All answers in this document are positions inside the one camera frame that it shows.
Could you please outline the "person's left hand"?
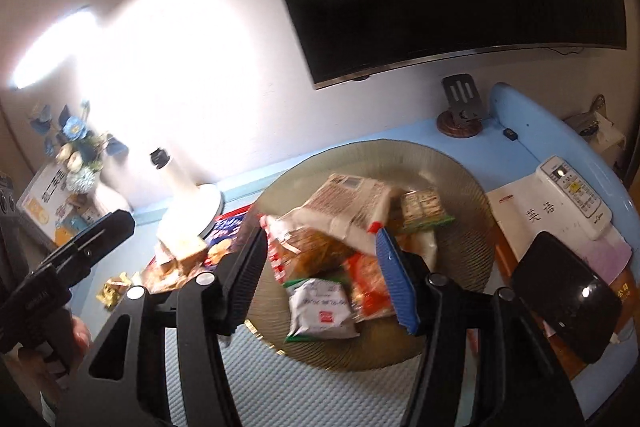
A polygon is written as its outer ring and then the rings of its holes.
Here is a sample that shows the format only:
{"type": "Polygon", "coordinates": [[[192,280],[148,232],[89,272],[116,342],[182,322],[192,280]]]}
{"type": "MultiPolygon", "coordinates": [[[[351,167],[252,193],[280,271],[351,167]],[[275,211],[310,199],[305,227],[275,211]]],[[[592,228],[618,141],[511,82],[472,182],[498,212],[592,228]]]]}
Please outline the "person's left hand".
{"type": "Polygon", "coordinates": [[[45,319],[39,332],[41,343],[18,349],[18,361],[39,384],[66,390],[92,345],[90,331],[63,308],[45,319]]]}

